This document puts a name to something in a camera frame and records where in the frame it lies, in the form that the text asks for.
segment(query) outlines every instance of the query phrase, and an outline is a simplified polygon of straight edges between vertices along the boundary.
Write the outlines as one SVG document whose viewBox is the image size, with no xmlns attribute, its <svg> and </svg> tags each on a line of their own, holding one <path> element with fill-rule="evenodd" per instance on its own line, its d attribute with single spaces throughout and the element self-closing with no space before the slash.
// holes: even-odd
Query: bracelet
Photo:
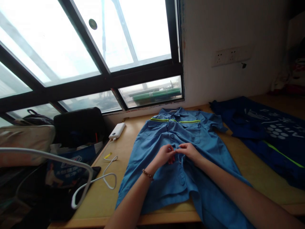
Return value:
<svg viewBox="0 0 305 229">
<path fill-rule="evenodd" d="M 148 173 L 145 171 L 145 169 L 142 169 L 142 172 L 143 172 L 145 175 L 147 175 L 147 176 L 153 181 L 153 176 L 150 175 L 150 174 L 148 174 Z"/>
</svg>

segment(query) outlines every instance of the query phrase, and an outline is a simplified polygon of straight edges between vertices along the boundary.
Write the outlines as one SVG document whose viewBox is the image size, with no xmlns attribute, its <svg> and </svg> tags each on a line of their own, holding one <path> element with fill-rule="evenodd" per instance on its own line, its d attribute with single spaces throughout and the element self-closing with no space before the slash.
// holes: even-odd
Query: reflective stripe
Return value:
<svg viewBox="0 0 305 229">
<path fill-rule="evenodd" d="M 159 120 L 159 121 L 168 121 L 169 119 L 156 119 L 156 118 L 151 118 L 150 120 L 155 121 L 155 120 Z"/>
<path fill-rule="evenodd" d="M 194 120 L 194 121 L 180 121 L 180 123 L 197 123 L 200 122 L 200 120 Z"/>
<path fill-rule="evenodd" d="M 281 153 L 277 148 L 275 148 L 273 145 L 271 145 L 270 143 L 263 141 L 267 144 L 267 146 L 269 146 L 270 148 L 274 149 L 276 152 L 279 152 L 280 154 L 282 154 L 285 158 L 287 158 L 288 160 L 290 160 L 291 162 L 293 162 L 294 164 L 296 164 L 297 166 L 304 168 L 304 166 L 300 165 L 299 163 L 295 162 L 294 160 L 290 159 L 289 157 L 287 157 L 285 154 Z"/>
<path fill-rule="evenodd" d="M 151 118 L 151 121 L 158 121 L 158 122 L 169 122 L 169 119 L 156 119 L 156 118 Z M 198 123 L 200 120 L 194 120 L 194 121 L 180 121 L 180 123 Z"/>
</svg>

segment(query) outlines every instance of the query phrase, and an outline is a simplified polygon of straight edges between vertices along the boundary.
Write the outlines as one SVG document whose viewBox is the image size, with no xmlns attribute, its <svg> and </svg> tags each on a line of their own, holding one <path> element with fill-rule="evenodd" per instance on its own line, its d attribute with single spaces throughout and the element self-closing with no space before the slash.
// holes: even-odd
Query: blue work shirt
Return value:
<svg viewBox="0 0 305 229">
<path fill-rule="evenodd" d="M 176 149 L 190 142 L 205 158 L 250 185 L 240 174 L 226 146 L 213 131 L 225 132 L 219 115 L 183 108 L 161 109 L 147 120 L 133 146 L 122 180 L 116 207 L 153 160 L 159 149 Z M 157 170 L 147 192 L 141 214 L 184 202 L 192 197 L 202 222 L 209 228 L 253 228 L 233 201 L 185 155 L 176 154 L 173 164 Z"/>
</svg>

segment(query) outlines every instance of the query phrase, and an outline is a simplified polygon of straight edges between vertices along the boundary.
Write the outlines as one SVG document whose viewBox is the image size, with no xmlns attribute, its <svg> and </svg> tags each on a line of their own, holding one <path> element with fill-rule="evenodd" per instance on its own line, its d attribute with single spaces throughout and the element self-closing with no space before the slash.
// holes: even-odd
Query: white power bank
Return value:
<svg viewBox="0 0 305 229">
<path fill-rule="evenodd" d="M 119 138 L 125 126 L 126 124 L 124 122 L 117 124 L 109 135 L 109 139 Z"/>
</svg>

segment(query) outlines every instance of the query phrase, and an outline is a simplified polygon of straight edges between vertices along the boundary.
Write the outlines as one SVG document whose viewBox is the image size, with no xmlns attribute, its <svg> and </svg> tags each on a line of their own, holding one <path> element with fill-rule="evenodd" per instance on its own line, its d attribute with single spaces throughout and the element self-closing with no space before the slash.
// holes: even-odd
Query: wooden desk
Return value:
<svg viewBox="0 0 305 229">
<path fill-rule="evenodd" d="M 283 112 L 305 119 L 305 99 L 288 96 L 260 95 L 251 97 L 252 100 Z M 209 105 L 189 108 L 187 110 L 201 109 L 212 113 Z M 52 223 L 49 228 L 82 228 L 105 226 L 109 217 L 113 214 L 118 197 L 118 191 L 123 179 L 133 143 L 144 125 L 145 121 L 154 114 L 127 119 L 126 127 L 119 139 L 111 143 L 107 154 L 112 152 L 112 158 L 118 155 L 118 161 L 114 162 L 107 173 L 114 172 L 117 175 L 117 187 L 115 190 L 107 188 L 103 180 L 93 183 L 83 204 L 75 212 L 73 218 L 67 223 Z M 280 204 L 288 212 L 294 215 L 305 215 L 305 191 L 294 188 L 286 180 L 277 175 L 251 150 L 249 150 L 238 138 L 231 136 L 229 130 L 226 133 L 218 133 L 226 144 L 241 174 L 253 185 L 255 189 Z M 108 162 L 97 158 L 92 166 L 101 166 L 101 176 Z M 113 185 L 113 178 L 107 178 Z M 140 217 L 139 225 L 159 223 L 195 222 L 200 218 L 191 200 L 184 203 L 164 207 Z"/>
</svg>

